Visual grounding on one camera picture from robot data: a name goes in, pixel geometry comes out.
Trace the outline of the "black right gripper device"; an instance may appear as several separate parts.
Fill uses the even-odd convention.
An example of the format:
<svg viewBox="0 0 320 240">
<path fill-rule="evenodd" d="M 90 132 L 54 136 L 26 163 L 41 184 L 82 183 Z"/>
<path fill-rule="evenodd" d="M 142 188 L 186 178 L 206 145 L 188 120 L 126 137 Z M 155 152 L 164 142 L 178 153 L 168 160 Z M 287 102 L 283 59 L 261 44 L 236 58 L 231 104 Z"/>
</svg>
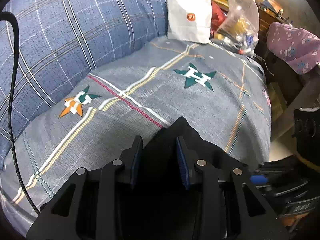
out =
<svg viewBox="0 0 320 240">
<path fill-rule="evenodd" d="M 293 117 L 296 153 L 263 163 L 251 175 L 291 238 L 319 223 L 319 108 L 296 109 Z"/>
</svg>

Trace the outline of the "red cloth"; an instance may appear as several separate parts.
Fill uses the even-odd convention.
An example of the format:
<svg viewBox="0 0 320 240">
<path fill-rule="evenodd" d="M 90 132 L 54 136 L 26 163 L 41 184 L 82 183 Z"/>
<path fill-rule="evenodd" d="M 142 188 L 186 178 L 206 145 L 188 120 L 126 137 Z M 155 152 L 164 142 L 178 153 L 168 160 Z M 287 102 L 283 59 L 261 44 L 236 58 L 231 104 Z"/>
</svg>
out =
<svg viewBox="0 0 320 240">
<path fill-rule="evenodd" d="M 219 26 L 226 19 L 226 15 L 223 13 L 223 11 L 214 1 L 211 1 L 211 5 L 212 5 L 212 19 L 210 24 L 210 35 L 211 37 L 213 37 L 214 32 L 219 28 Z"/>
</svg>

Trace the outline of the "purple floral cloth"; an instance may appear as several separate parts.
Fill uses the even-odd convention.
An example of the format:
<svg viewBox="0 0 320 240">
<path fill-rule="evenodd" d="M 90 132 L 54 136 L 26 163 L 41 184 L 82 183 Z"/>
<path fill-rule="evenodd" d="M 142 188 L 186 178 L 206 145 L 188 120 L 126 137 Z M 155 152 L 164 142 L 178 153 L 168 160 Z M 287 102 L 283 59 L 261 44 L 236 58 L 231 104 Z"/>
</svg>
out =
<svg viewBox="0 0 320 240">
<path fill-rule="evenodd" d="M 268 29 L 267 47 L 299 75 L 319 66 L 320 39 L 303 28 L 273 22 Z"/>
</svg>

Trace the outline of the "blue plaid quilt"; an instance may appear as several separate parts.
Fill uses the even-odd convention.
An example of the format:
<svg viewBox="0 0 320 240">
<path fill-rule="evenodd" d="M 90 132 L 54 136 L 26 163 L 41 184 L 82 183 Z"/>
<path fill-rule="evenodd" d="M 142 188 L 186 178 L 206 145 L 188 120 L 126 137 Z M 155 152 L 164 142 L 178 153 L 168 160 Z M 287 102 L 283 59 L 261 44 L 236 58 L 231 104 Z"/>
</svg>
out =
<svg viewBox="0 0 320 240">
<path fill-rule="evenodd" d="M 1 22 L 1 158 L 38 115 L 90 71 L 125 57 L 167 31 L 166 0 L 10 0 L 20 35 L 15 87 L 14 36 Z"/>
</svg>

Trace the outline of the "black pants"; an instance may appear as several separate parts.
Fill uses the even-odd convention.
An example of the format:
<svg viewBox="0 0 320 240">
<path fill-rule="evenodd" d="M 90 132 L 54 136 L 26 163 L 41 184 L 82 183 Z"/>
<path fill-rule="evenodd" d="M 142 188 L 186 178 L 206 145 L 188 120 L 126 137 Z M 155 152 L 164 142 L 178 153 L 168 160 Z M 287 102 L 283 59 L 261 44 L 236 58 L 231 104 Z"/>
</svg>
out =
<svg viewBox="0 0 320 240">
<path fill-rule="evenodd" d="M 242 239 L 248 229 L 248 212 L 234 170 L 245 170 L 238 160 L 203 140 L 185 120 L 178 118 L 161 129 L 137 157 L 131 184 L 119 182 L 115 197 L 115 239 L 193 239 L 199 196 L 186 189 L 178 163 L 176 138 L 220 172 L 221 238 Z M 100 173 L 91 172 L 94 185 L 94 238 L 100 238 Z"/>
</svg>

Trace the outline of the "white paper shopping bag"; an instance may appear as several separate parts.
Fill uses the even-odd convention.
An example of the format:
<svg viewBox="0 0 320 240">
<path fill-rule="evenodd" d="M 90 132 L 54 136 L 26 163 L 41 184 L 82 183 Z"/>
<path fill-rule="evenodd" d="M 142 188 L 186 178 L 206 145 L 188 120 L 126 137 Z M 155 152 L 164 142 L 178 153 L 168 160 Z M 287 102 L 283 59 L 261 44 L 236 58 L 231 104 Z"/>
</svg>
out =
<svg viewBox="0 0 320 240">
<path fill-rule="evenodd" d="M 169 39 L 209 43 L 211 0 L 167 0 Z"/>
</svg>

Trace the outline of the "clear plastic bag with items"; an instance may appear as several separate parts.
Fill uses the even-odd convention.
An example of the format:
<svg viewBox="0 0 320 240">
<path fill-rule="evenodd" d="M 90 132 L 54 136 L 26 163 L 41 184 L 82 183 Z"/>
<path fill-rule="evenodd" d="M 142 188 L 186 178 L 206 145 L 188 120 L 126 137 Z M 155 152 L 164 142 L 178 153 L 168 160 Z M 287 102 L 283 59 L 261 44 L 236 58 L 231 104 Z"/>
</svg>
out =
<svg viewBox="0 0 320 240">
<path fill-rule="evenodd" d="M 214 39 L 232 52 L 253 55 L 259 37 L 259 12 L 255 0 L 228 0 L 226 19 Z"/>
</svg>

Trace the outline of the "grey star-patterned bed sheet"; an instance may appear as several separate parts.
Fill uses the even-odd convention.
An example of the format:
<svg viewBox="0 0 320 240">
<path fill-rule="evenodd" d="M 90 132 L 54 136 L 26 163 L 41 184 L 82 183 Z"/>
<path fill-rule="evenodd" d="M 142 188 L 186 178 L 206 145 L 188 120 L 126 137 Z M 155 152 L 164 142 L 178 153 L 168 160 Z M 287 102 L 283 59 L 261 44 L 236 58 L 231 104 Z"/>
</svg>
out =
<svg viewBox="0 0 320 240">
<path fill-rule="evenodd" d="M 158 37 L 87 75 L 14 129 L 23 182 L 37 206 L 80 167 L 118 158 L 184 117 L 202 139 L 255 169 L 268 161 L 271 106 L 262 67 L 221 45 Z"/>
</svg>

